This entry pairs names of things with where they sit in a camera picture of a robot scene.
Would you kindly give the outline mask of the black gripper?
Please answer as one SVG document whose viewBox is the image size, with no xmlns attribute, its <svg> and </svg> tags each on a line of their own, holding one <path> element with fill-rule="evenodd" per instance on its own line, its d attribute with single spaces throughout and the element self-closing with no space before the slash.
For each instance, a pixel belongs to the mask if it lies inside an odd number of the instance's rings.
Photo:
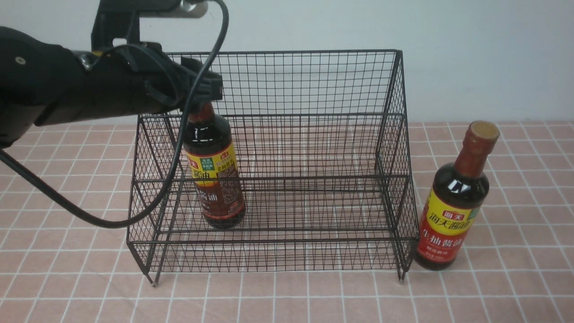
<svg viewBox="0 0 574 323">
<path fill-rule="evenodd" d="M 159 45 L 76 52 L 79 76 L 66 80 L 35 126 L 183 111 L 223 98 L 223 78 L 192 57 L 175 62 Z"/>
</svg>

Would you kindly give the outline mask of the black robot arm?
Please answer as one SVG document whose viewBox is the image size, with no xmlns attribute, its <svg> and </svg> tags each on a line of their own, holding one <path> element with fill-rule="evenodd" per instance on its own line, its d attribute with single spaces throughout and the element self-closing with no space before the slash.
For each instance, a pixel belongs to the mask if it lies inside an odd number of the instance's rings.
<svg viewBox="0 0 574 323">
<path fill-rule="evenodd" d="M 32 127 L 184 110 L 223 98 L 223 78 L 160 45 L 72 51 L 1 28 L 1 147 Z"/>
</svg>

